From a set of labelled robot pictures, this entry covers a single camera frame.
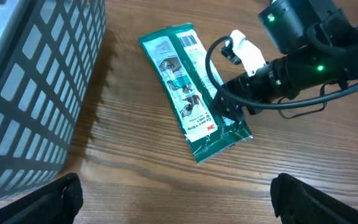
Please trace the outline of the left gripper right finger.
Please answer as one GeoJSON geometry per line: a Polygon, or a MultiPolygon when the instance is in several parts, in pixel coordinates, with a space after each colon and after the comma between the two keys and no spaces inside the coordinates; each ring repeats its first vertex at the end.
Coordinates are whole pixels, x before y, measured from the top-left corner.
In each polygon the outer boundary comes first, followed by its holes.
{"type": "Polygon", "coordinates": [[[358,223],[358,210],[287,173],[272,179],[270,196],[282,223],[358,223]]]}

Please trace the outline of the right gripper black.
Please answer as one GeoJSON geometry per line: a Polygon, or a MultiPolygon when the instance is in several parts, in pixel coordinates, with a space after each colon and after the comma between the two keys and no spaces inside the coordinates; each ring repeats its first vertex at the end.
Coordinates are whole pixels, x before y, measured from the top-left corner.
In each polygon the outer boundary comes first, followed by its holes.
{"type": "Polygon", "coordinates": [[[273,100],[273,73],[261,73],[252,77],[244,73],[219,87],[209,110],[212,114],[233,121],[243,121],[244,110],[250,115],[273,110],[273,100]]]}

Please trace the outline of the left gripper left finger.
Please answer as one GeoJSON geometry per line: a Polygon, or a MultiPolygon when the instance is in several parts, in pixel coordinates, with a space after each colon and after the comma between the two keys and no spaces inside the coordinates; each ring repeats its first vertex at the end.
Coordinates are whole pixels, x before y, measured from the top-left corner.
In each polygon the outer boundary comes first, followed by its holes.
{"type": "Polygon", "coordinates": [[[73,223],[83,206],[83,189],[69,173],[0,208],[0,223],[73,223]]]}

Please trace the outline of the green 3M gloves package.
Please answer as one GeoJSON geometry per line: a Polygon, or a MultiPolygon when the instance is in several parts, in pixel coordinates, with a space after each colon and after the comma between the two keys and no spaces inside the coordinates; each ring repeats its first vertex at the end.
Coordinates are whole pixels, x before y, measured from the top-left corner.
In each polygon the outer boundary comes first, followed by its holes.
{"type": "Polygon", "coordinates": [[[192,23],[143,35],[139,44],[157,72],[196,163],[252,138],[244,120],[210,111],[217,89],[206,73],[207,51],[192,23]]]}

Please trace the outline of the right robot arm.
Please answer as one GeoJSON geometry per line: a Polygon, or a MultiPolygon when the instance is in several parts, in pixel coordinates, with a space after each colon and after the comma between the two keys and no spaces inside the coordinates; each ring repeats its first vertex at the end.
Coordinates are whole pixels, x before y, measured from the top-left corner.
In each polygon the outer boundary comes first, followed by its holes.
{"type": "Polygon", "coordinates": [[[234,121],[246,113],[315,106],[358,92],[358,26],[332,1],[272,1],[259,14],[281,57],[266,61],[239,30],[206,53],[217,89],[210,111],[234,121]]]}

